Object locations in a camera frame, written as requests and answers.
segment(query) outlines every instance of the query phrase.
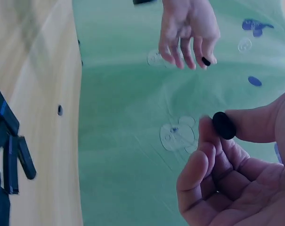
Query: blue printed pattern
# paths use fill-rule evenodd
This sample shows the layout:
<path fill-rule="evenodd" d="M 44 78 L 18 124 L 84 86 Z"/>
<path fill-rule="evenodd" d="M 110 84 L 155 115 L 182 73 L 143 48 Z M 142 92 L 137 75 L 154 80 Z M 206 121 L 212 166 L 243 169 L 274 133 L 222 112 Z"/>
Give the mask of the blue printed pattern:
<path fill-rule="evenodd" d="M 274 28 L 271 24 L 263 24 L 262 22 L 253 19 L 245 19 L 242 23 L 242 29 L 245 31 L 252 31 L 254 37 L 263 35 L 263 29 L 265 27 Z"/>

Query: wooden surface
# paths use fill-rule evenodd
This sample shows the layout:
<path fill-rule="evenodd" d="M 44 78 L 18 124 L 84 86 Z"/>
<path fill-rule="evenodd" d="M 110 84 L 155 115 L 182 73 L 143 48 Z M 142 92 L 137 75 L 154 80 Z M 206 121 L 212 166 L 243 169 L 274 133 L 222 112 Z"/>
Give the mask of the wooden surface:
<path fill-rule="evenodd" d="M 11 226 L 82 225 L 80 88 L 71 0 L 0 0 L 0 90 L 20 121 L 19 134 L 37 169 L 30 181 L 18 164 L 20 194 L 10 197 Z"/>

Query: black button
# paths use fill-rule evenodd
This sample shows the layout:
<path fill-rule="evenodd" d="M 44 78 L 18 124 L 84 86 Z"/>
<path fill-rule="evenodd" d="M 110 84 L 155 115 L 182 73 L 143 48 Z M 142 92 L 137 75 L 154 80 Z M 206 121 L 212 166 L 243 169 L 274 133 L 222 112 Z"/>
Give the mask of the black button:
<path fill-rule="evenodd" d="M 217 112 L 212 118 L 213 127 L 217 134 L 225 140 L 231 140 L 236 136 L 236 127 L 224 112 Z"/>
<path fill-rule="evenodd" d="M 202 62 L 206 65 L 206 66 L 210 66 L 210 61 L 208 61 L 205 57 L 202 57 Z"/>

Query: hand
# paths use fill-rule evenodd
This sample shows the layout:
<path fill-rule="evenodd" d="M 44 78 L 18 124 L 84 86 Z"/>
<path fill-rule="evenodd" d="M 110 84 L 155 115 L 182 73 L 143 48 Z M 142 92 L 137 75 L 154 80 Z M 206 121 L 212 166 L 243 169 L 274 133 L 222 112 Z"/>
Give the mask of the hand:
<path fill-rule="evenodd" d="M 163 17 L 159 41 L 159 53 L 170 64 L 184 68 L 178 52 L 178 43 L 184 60 L 190 69 L 196 64 L 191 55 L 190 39 L 194 38 L 194 52 L 197 63 L 203 69 L 205 57 L 216 64 L 214 46 L 220 38 L 216 16 L 208 0 L 163 0 Z"/>
<path fill-rule="evenodd" d="M 285 93 L 267 106 L 226 114 L 239 139 L 276 141 L 283 164 L 251 158 L 202 118 L 197 151 L 177 181 L 182 216 L 190 226 L 285 226 Z"/>

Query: green tablecloth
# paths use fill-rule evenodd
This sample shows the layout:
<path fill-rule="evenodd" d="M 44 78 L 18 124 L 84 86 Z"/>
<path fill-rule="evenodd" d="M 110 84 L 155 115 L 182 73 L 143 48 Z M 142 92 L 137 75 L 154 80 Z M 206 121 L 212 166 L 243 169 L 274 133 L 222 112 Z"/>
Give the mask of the green tablecloth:
<path fill-rule="evenodd" d="M 198 119 L 265 105 L 285 92 L 280 2 L 213 0 L 221 39 L 218 64 L 207 71 L 176 69 L 157 54 L 160 2 L 73 5 L 83 60 L 79 169 L 85 226 L 186 225 L 175 185 L 196 147 Z M 246 18 L 274 28 L 254 37 L 242 29 Z M 250 76 L 261 86 L 252 85 Z M 238 142 L 253 157 L 277 161 L 274 144 Z"/>

